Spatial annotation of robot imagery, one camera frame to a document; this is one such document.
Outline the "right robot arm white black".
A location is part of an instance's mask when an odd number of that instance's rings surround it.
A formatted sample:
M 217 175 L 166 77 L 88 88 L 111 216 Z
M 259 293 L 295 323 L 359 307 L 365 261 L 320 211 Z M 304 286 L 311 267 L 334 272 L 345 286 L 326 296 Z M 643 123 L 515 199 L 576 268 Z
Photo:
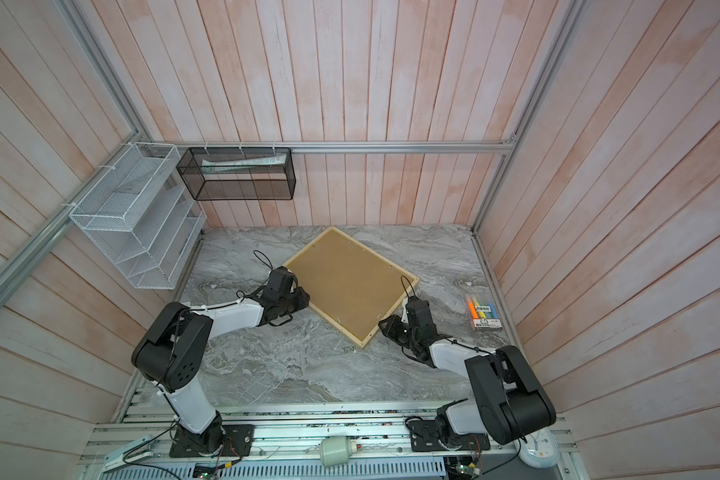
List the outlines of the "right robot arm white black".
M 472 396 L 441 406 L 429 422 L 436 442 L 454 448 L 461 439 L 486 437 L 506 445 L 556 422 L 551 399 L 516 346 L 486 350 L 439 333 L 429 302 L 417 296 L 378 327 L 406 358 L 469 381 Z

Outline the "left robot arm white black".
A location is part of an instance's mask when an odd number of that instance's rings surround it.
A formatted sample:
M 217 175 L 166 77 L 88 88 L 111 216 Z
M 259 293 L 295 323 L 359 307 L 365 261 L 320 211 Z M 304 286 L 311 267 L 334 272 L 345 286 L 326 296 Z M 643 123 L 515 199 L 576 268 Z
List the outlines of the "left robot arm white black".
M 230 302 L 171 302 L 135 347 L 131 363 L 167 398 L 185 431 L 204 434 L 217 418 L 196 379 L 209 341 L 238 330 L 282 326 L 309 303 L 309 294 L 284 266 L 270 271 L 259 288 Z

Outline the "coloured marker pack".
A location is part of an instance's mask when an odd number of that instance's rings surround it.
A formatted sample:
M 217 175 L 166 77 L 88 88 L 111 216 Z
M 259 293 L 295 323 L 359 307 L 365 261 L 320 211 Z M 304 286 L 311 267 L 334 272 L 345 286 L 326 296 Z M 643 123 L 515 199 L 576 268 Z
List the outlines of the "coloured marker pack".
M 502 323 L 491 301 L 480 302 L 474 295 L 466 296 L 467 318 L 473 330 L 501 329 Z

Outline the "white cylindrical device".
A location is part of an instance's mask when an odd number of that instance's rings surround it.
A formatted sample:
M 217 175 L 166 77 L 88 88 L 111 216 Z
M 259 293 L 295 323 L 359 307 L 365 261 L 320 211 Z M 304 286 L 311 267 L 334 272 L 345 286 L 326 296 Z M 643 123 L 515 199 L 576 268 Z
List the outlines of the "white cylindrical device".
M 325 468 L 345 465 L 361 448 L 356 440 L 346 436 L 327 437 L 319 446 L 321 464 Z

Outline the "paper in black basket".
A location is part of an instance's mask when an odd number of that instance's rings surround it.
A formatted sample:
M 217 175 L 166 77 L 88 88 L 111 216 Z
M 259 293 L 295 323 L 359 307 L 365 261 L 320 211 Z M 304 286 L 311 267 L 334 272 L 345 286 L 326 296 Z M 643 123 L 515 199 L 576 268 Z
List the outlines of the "paper in black basket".
M 286 154 L 268 157 L 244 158 L 239 160 L 211 161 L 203 160 L 200 169 L 206 175 L 241 175 L 276 173 L 287 162 Z

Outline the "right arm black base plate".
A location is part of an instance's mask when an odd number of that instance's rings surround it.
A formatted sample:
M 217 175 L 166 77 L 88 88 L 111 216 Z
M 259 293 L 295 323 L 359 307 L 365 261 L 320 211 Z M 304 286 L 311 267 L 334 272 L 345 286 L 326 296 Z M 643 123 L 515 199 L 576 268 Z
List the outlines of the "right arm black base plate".
M 418 416 L 407 417 L 404 425 L 410 435 L 414 452 L 468 451 L 481 453 L 491 449 L 490 438 L 484 434 L 458 435 L 443 421 L 425 420 Z

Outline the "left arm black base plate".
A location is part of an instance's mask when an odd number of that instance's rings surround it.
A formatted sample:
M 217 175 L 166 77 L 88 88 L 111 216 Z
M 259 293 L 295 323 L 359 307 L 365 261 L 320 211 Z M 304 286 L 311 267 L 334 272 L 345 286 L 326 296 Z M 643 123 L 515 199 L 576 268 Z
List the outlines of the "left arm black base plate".
M 251 451 L 254 431 L 251 424 L 211 424 L 204 433 L 196 434 L 178 425 L 169 457 L 246 457 Z

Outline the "white wall clock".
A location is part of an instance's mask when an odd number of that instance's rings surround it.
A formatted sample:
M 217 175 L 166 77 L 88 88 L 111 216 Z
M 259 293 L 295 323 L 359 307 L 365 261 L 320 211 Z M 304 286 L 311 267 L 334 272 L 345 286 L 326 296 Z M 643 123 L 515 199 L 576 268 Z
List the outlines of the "white wall clock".
M 543 428 L 520 441 L 519 458 L 527 466 L 549 469 L 559 462 L 560 451 L 555 436 L 549 428 Z

